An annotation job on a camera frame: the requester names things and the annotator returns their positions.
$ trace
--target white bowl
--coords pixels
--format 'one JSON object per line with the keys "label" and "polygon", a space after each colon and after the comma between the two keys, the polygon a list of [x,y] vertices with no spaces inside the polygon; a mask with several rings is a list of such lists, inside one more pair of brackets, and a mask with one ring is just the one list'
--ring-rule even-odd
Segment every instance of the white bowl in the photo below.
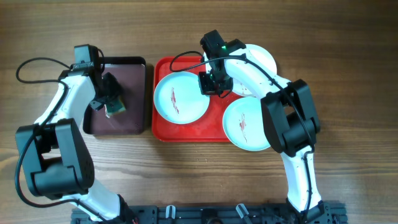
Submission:
{"label": "white bowl", "polygon": [[205,114],[210,97],[202,95],[199,77],[190,72],[167,75],[157,84],[154,104],[157,112],[167,121],[188,124]]}
{"label": "white bowl", "polygon": [[232,102],[224,112],[223,128],[228,139],[241,149],[260,151],[270,147],[264,134],[261,104],[255,97]]}

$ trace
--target black mechanical base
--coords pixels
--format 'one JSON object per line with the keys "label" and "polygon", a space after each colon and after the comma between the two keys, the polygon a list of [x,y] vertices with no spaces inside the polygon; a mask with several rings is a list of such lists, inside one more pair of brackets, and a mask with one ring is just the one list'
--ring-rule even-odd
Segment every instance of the black mechanical base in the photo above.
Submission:
{"label": "black mechanical base", "polygon": [[[323,202],[320,206],[324,213],[308,222],[313,224],[345,224],[348,219],[345,206],[341,203]],[[249,222],[252,224],[294,224],[299,218],[287,203],[247,206]],[[138,216],[137,224],[208,224],[212,218],[219,218],[224,224],[248,223],[241,218],[236,207],[173,207],[130,206]],[[94,224],[89,216],[74,209],[71,224]]]}

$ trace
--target wooden table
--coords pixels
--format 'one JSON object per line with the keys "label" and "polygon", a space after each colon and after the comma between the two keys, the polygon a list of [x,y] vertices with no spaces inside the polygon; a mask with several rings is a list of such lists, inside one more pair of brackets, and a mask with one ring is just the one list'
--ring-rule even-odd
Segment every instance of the wooden table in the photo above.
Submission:
{"label": "wooden table", "polygon": [[[280,75],[310,85],[322,125],[315,167],[323,199],[345,203],[351,223],[398,221],[397,10],[394,1],[3,1],[0,223],[68,223],[72,208],[31,208],[14,190],[15,131],[40,116],[57,89],[18,83],[21,62],[41,56],[71,64],[73,46],[90,43],[107,56],[139,55],[154,65],[201,50],[199,40],[213,29],[265,47]],[[22,76],[57,78],[61,69],[37,62]],[[130,205],[260,204],[287,195],[272,149],[164,143],[150,129],[84,139],[96,178]]]}

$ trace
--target white plate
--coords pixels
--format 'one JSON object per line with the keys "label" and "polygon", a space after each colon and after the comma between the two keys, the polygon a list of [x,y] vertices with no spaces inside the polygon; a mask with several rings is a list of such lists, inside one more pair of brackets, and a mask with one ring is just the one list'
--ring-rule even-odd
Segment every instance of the white plate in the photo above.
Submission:
{"label": "white plate", "polygon": [[225,135],[236,146],[248,151],[270,147],[262,123],[261,104],[255,97],[240,98],[224,112]]}
{"label": "white plate", "polygon": [[[249,49],[253,57],[256,58],[258,61],[262,62],[265,67],[267,67],[270,71],[274,72],[275,74],[277,73],[276,62],[272,57],[272,55],[266,49],[263,49],[262,47],[254,44],[246,44],[246,48]],[[206,70],[207,72],[210,72],[211,70],[211,67],[208,63],[206,64]],[[250,90],[248,90],[237,79],[234,78],[233,82],[234,82],[234,87],[232,89],[232,92],[238,94],[239,96],[254,96],[250,92]]]}
{"label": "white plate", "polygon": [[167,75],[157,84],[154,104],[157,112],[167,121],[188,124],[205,114],[209,96],[200,93],[199,78],[190,72]]}

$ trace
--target black cable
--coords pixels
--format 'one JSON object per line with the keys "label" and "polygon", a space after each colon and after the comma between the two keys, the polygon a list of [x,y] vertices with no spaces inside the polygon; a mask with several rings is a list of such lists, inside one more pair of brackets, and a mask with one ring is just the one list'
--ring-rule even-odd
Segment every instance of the black cable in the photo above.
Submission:
{"label": "black cable", "polygon": [[30,138],[27,140],[19,158],[18,158],[18,162],[17,162],[17,167],[16,167],[16,171],[15,171],[15,188],[17,190],[18,196],[19,198],[21,198],[21,200],[23,202],[25,202],[27,205],[30,205],[32,207],[35,208],[49,208],[49,207],[53,207],[56,205],[61,205],[64,203],[76,203],[77,206],[81,206],[84,209],[86,209],[87,211],[89,211],[90,213],[96,215],[99,219],[101,219],[103,222],[108,223],[107,220],[105,218],[103,218],[99,213],[96,213],[94,210],[92,210],[91,208],[87,207],[85,204],[81,203],[80,200],[77,199],[67,199],[67,200],[62,200],[62,201],[58,201],[58,202],[54,202],[54,203],[48,203],[48,204],[37,204],[34,202],[31,202],[29,199],[27,199],[24,195],[24,193],[22,192],[21,189],[21,183],[19,181],[19,176],[21,173],[21,167],[22,167],[22,162],[25,158],[26,152],[30,146],[30,144],[32,143],[32,141],[35,139],[35,137],[44,129],[44,126],[47,124],[48,121],[50,121],[55,113],[57,112],[57,110],[59,109],[59,107],[61,106],[61,104],[63,103],[64,99],[67,97],[68,95],[68,85],[61,81],[61,80],[35,80],[35,81],[26,81],[26,80],[22,80],[19,77],[19,71],[21,70],[21,68],[26,65],[29,62],[33,62],[36,60],[49,60],[55,63],[58,63],[60,65],[63,65],[64,67],[70,68],[68,65],[52,59],[52,58],[47,58],[47,57],[37,57],[37,58],[32,58],[29,59],[25,62],[23,62],[18,68],[17,68],[17,72],[16,72],[16,78],[18,81],[20,81],[21,83],[26,83],[26,84],[36,84],[36,83],[60,83],[63,85],[63,93],[62,96],[60,97],[60,99],[58,100],[57,104],[54,106],[54,109],[49,113],[49,115],[47,116],[47,118],[39,125],[39,128],[37,128],[34,133],[30,136]]}
{"label": "black cable", "polygon": [[104,57],[104,53],[102,52],[101,49],[98,49],[98,51],[101,53],[102,60],[103,60],[103,62],[102,62],[102,68],[101,68],[101,73],[103,73],[103,72],[105,71],[105,57]]}
{"label": "black cable", "polygon": [[174,63],[174,61],[179,58],[180,56],[183,56],[185,54],[189,54],[189,53],[195,53],[195,51],[189,51],[189,52],[184,52],[182,54],[177,55],[172,62],[170,63],[170,70],[172,72],[183,72],[183,71],[187,71],[189,69],[193,69],[196,67],[199,67],[201,65],[204,65],[206,63],[210,63],[210,62],[214,62],[217,60],[225,60],[225,59],[235,59],[235,60],[241,60],[243,62],[249,63],[251,65],[253,65],[254,67],[256,67],[258,70],[260,70],[260,72],[262,72],[271,82],[272,84],[274,84],[278,89],[280,89],[280,92],[283,94],[283,96],[287,99],[287,101],[289,102],[289,105],[296,111],[296,115],[300,121],[300,124],[303,126],[304,132],[307,135],[307,139],[308,139],[308,144],[311,147],[311,151],[307,151],[304,153],[303,155],[303,160],[304,160],[304,164],[305,164],[305,171],[307,173],[307,178],[308,178],[308,202],[307,202],[307,207],[305,209],[304,212],[304,217],[307,216],[308,211],[310,210],[310,204],[311,204],[311,198],[312,198],[312,185],[311,185],[311,177],[310,177],[310,169],[308,167],[308,161],[307,161],[307,156],[309,154],[313,154],[315,152],[315,145],[312,141],[310,132],[308,131],[307,125],[304,123],[303,118],[300,115],[299,110],[297,109],[295,103],[293,102],[292,98],[286,93],[286,91],[279,85],[279,83],[276,82],[276,80],[274,80],[264,69],[262,69],[259,65],[257,65],[256,63],[246,59],[246,58],[242,58],[242,57],[237,57],[237,56],[227,56],[227,57],[220,57],[220,58],[213,58],[210,60],[207,60],[206,62],[202,62],[196,65],[192,65],[191,67],[187,67],[187,68],[183,68],[183,69],[178,69],[178,70],[174,70],[172,69],[172,64]]}

